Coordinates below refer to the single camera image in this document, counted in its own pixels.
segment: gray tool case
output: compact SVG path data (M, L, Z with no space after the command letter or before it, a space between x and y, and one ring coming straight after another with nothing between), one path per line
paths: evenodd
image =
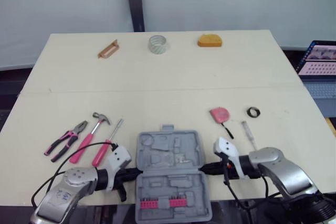
M207 178L198 170L205 158L196 131L175 131L173 125L164 125L162 131L140 133L136 158L137 168L143 171L136 181L138 224L212 218Z

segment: laptop screen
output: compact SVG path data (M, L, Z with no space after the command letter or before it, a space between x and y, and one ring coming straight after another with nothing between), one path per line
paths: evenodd
M336 77L336 41L314 40L296 68L300 77Z

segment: sponge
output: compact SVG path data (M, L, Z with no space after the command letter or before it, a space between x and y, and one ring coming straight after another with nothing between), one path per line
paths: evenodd
M200 47L221 47L222 39L217 34L203 34L197 44Z

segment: pink tape measure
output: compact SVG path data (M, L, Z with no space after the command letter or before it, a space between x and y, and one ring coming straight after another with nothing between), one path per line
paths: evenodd
M232 133L224 125L224 122L228 121L230 118L230 113L228 112L228 110L222 107L218 107L210 110L210 114L212 115L216 123L220 123L226 129L227 134L229 134L231 139L234 139Z

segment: white table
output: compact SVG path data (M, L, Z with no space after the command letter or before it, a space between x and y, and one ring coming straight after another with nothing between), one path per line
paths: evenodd
M75 151L96 123L93 111L104 113L114 124L120 117L125 119L115 141L128 148L133 157L128 167L134 167L137 135L159 131L162 124L197 130L206 162L218 161L213 143L228 136L208 111L223 106L232 115L226 125L242 155L253 150L240 124L246 120L259 148L281 149L322 192L335 191L335 138L271 34L216 33L224 41L222 48L198 48L195 41L202 32L159 33L170 42L161 56L146 48L152 33L52 35L0 134L0 172L2 178L10 178L0 182L0 205L30 205L32 193L60 164L43 155L46 147L64 130L87 119L90 124L71 148ZM119 51L109 59L96 58L115 38ZM249 118L245 113L249 106L260 108L261 116ZM104 140L112 128L103 124L94 142ZM89 166L98 148L88 149L78 165ZM208 176L208 181L212 200L232 199L222 176ZM269 184L270 193L275 192ZM240 198L264 196L264 183L259 180L236 180L232 186ZM125 183L125 188L125 203L134 203L134 182ZM116 192L96 192L80 203L120 201Z

